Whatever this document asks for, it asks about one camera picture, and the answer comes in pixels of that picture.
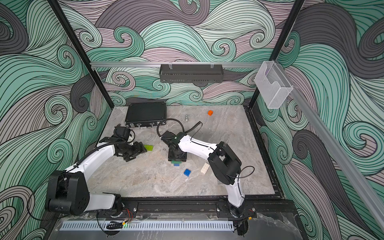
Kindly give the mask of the white lego brick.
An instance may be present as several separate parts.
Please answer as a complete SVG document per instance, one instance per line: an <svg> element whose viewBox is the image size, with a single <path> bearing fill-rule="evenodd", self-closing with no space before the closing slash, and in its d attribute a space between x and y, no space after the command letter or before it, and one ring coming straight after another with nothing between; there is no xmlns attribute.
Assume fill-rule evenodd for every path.
<svg viewBox="0 0 384 240"><path fill-rule="evenodd" d="M208 163L205 163L201 168L200 172L205 175L209 168L210 168L210 165Z"/></svg>

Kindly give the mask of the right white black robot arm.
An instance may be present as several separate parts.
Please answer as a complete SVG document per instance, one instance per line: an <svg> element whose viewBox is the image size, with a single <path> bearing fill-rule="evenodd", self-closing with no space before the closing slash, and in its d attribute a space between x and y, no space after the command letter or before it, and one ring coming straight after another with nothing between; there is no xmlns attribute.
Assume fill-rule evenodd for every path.
<svg viewBox="0 0 384 240"><path fill-rule="evenodd" d="M245 195L240 184L242 162L227 143L206 143L184 132L175 135L166 131L160 138L169 147L169 161L185 162L188 154L206 160L217 180L226 186L230 207L234 210L243 207Z"/></svg>

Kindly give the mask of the lime green long lego brick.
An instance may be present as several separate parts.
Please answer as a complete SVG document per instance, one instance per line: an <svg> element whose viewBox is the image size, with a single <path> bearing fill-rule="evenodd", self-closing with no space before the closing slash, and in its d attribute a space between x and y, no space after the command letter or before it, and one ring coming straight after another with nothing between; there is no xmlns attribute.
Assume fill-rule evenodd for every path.
<svg viewBox="0 0 384 240"><path fill-rule="evenodd" d="M152 146L152 145L144 145L144 147L146 148L146 150L147 151L153 151L153 149L154 149L154 146Z"/></svg>

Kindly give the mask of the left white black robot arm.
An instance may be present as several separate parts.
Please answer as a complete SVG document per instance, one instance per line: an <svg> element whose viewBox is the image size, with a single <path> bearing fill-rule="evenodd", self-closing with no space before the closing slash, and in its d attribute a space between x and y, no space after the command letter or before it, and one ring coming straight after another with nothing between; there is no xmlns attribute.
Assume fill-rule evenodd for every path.
<svg viewBox="0 0 384 240"><path fill-rule="evenodd" d="M124 204L119 194L92 194L88 180L109 158L121 157L125 162L134 160L147 149L135 141L135 133L117 125L113 135L102 138L98 145L64 171L50 175L45 210L51 213L79 216L85 212L107 211L113 218L120 216Z"/></svg>

